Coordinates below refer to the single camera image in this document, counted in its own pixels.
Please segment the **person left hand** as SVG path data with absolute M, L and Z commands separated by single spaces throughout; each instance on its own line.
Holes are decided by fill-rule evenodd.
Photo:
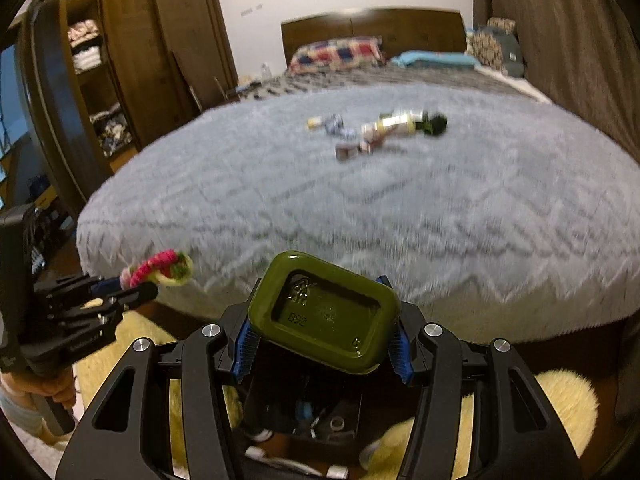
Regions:
M 39 377 L 29 372 L 2 373 L 1 387 L 6 395 L 21 408 L 37 411 L 35 396 L 51 398 L 70 410 L 76 404 L 75 377 L 70 367 L 51 377 Z

